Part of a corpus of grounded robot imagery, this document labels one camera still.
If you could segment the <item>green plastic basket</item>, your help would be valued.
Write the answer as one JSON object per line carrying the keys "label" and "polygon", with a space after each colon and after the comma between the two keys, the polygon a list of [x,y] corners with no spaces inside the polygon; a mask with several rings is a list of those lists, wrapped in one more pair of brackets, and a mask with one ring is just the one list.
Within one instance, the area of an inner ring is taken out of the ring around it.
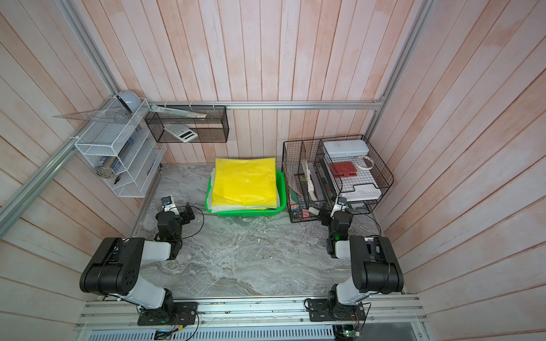
{"label": "green plastic basket", "polygon": [[280,170],[276,170],[276,182],[277,182],[277,199],[278,207],[275,209],[266,210],[230,210],[214,213],[212,210],[212,192],[214,182],[215,169],[210,174],[210,180],[208,182],[208,189],[206,194],[205,208],[206,210],[219,217],[272,217],[281,213],[287,207],[287,193],[284,188],[285,177]]}

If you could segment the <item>yellow raincoat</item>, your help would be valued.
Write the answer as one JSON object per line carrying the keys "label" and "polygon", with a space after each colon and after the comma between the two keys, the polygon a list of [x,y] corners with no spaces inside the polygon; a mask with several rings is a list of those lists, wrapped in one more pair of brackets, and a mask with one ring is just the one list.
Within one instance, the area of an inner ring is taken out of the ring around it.
{"label": "yellow raincoat", "polygon": [[213,205],[275,207],[276,162],[267,159],[216,159]]}

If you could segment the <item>white raincoat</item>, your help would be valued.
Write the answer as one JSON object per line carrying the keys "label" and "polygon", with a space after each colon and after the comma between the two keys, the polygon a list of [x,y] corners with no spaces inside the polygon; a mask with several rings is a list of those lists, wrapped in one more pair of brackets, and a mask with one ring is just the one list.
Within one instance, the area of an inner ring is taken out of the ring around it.
{"label": "white raincoat", "polygon": [[227,211],[249,211],[249,210],[276,210],[280,207],[281,200],[279,194],[277,194],[277,202],[275,207],[267,207],[263,205],[259,206],[241,206],[241,205],[213,205],[212,194],[215,181],[215,168],[211,171],[208,192],[206,195],[206,209],[211,213],[221,213]]}

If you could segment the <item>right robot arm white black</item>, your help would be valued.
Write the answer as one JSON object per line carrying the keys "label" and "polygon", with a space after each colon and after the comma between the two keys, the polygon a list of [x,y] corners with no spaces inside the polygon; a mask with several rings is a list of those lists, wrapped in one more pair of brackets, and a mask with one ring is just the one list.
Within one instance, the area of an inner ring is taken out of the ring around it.
{"label": "right robot arm white black", "polygon": [[350,235],[353,215],[344,210],[322,213],[321,223],[328,227],[326,250],[334,259],[351,263],[351,276],[336,284],[328,294],[334,308],[353,307],[375,294],[400,293],[404,277],[392,244],[379,234]]}

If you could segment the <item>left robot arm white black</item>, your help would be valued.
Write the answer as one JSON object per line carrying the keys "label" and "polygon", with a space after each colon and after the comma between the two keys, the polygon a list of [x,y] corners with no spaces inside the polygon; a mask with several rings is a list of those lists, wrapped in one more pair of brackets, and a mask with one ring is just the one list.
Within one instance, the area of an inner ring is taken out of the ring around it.
{"label": "left robot arm white black", "polygon": [[165,202],[156,213],[157,233],[153,240],[143,237],[108,237],[102,240],[81,274],[82,292],[112,296],[133,303],[143,311],[174,314],[172,292],[143,278],[143,264],[170,261],[183,246],[183,226],[195,219],[190,204]]}

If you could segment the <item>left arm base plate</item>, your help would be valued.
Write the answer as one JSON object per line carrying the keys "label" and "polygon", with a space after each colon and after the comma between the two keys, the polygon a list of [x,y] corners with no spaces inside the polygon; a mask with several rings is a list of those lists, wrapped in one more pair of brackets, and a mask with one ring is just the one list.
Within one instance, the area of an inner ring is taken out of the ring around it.
{"label": "left arm base plate", "polygon": [[142,309],[138,326],[193,325],[196,322],[197,302],[167,303],[158,309]]}

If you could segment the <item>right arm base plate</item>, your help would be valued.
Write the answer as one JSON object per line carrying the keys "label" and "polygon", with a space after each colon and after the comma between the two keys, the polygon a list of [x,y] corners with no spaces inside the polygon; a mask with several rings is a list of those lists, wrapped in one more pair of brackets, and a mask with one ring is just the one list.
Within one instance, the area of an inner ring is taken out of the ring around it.
{"label": "right arm base plate", "polygon": [[365,322],[367,309],[362,305],[341,305],[335,300],[311,299],[304,301],[311,322],[355,321]]}

